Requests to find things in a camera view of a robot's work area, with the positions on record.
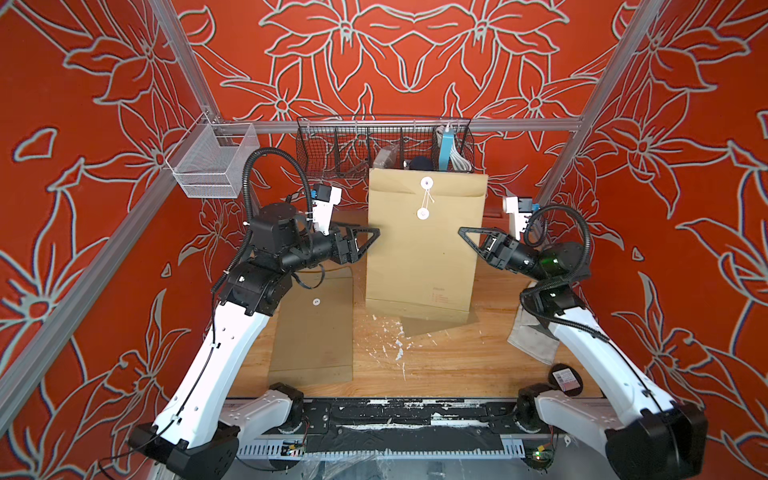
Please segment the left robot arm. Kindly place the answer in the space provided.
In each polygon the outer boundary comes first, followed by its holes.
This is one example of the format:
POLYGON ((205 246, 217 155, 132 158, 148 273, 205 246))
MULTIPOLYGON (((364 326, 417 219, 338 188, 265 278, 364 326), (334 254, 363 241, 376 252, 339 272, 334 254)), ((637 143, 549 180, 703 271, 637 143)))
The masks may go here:
POLYGON ((220 479, 241 442, 274 428, 307 432, 304 395, 284 383, 257 399, 225 410, 227 395, 245 357, 283 297, 301 285, 299 271, 358 262, 380 235, 375 227, 332 221, 337 201, 328 185, 310 185, 300 173, 306 209, 288 201, 254 208, 249 187, 257 160, 276 155, 301 171, 299 162, 274 147, 254 150, 242 172, 246 234, 212 289, 210 327, 192 364, 163 411, 134 428, 129 450, 158 462, 182 479, 220 479))

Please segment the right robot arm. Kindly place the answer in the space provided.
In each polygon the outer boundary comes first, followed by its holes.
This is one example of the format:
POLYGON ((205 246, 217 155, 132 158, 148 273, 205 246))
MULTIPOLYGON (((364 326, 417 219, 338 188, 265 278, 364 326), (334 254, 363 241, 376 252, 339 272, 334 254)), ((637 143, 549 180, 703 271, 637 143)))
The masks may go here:
POLYGON ((570 435, 602 454, 621 479, 699 475, 708 433, 705 414, 656 385, 599 326, 572 289, 591 274, 593 238, 586 220, 569 206, 551 204, 534 212, 529 222, 544 221, 554 211, 573 220, 579 242, 543 247, 527 233, 516 239, 498 228, 458 230, 488 265, 535 280, 520 293, 521 307, 536 319, 535 330, 574 354, 604 395, 600 403, 589 403, 554 385, 534 384, 518 392, 515 424, 528 433, 549 427, 570 435))

